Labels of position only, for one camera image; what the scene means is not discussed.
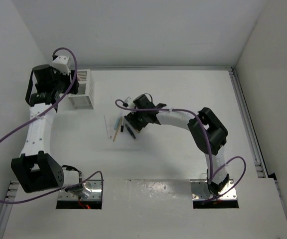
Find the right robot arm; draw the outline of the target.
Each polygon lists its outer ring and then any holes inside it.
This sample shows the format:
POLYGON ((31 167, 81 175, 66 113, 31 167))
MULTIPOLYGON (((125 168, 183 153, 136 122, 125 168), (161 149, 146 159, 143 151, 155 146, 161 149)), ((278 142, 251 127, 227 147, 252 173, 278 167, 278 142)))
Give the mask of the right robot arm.
POLYGON ((125 119, 138 132, 148 124, 170 125, 189 131, 197 148, 205 154, 208 189, 213 195, 219 195, 229 181, 229 174, 224 169, 228 131, 210 108, 204 107, 198 113, 168 109, 163 103, 155 105, 145 94, 132 103, 122 101, 121 108, 129 111, 125 119))

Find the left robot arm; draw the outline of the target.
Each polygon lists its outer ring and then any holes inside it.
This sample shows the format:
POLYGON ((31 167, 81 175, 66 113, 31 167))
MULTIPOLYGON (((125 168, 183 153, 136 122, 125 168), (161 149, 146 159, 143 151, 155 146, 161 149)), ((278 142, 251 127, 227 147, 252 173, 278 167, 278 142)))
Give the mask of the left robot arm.
POLYGON ((58 110, 56 101, 65 92, 78 93, 79 83, 72 81, 74 73, 65 63, 32 68, 25 96, 32 122, 20 156, 11 161, 11 168, 27 193, 63 186, 64 173, 50 154, 50 138, 58 110))

